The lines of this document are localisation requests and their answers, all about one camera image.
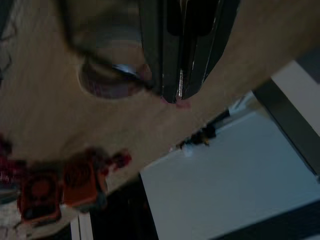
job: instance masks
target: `wooden board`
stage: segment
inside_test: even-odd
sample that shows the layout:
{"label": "wooden board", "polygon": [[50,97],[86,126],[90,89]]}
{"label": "wooden board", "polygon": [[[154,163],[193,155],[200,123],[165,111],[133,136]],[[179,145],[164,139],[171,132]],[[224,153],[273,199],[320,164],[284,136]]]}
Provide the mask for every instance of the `wooden board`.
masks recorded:
{"label": "wooden board", "polygon": [[190,109],[148,92],[96,99],[78,84],[78,57],[66,47],[53,1],[17,0],[12,66],[0,89],[0,132],[13,156],[64,161],[89,146],[128,148],[133,162],[107,179],[111,191],[165,155],[244,93],[320,43],[320,1],[243,0],[224,55]]}

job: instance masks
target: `wooden surface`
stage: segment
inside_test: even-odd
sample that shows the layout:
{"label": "wooden surface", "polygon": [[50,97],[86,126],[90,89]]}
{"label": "wooden surface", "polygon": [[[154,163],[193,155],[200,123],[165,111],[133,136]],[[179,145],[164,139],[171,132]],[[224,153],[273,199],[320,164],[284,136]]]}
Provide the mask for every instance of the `wooden surface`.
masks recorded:
{"label": "wooden surface", "polygon": [[0,89],[0,132],[13,156],[64,161],[89,146],[128,148],[133,162],[108,177],[111,191],[320,43],[320,1],[243,0],[221,60],[191,109],[177,109],[147,92],[119,101],[84,94],[52,1],[17,0],[12,19],[18,32],[6,46],[13,64]]}

